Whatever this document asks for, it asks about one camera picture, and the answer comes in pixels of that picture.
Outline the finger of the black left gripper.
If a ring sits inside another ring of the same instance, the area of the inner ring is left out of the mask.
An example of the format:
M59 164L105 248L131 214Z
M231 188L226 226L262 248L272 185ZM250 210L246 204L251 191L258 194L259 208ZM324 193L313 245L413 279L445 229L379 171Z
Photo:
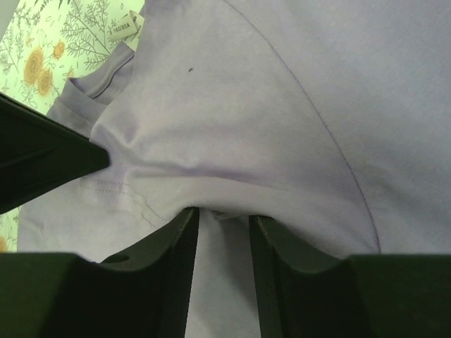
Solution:
M1 95L1 213L110 166L106 149Z

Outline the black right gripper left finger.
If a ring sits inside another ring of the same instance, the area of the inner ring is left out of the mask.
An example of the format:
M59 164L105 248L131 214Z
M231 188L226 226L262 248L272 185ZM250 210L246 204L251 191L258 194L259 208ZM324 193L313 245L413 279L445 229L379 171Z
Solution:
M187 208L93 263L71 253L1 255L2 337L183 337L198 211Z

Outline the purple t shirt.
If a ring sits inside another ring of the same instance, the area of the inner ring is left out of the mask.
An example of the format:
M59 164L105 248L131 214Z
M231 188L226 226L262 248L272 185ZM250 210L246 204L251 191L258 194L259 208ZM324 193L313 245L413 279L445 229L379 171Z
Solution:
M258 337L247 216L336 257L450 252L449 1L147 1L48 115L111 166L25 204L18 250L102 261L200 208L186 335Z

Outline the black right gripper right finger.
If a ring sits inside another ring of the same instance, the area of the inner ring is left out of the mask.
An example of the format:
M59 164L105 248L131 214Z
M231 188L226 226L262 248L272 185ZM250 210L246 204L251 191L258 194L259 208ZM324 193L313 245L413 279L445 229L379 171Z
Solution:
M337 259L249 219L262 337L449 337L448 255Z

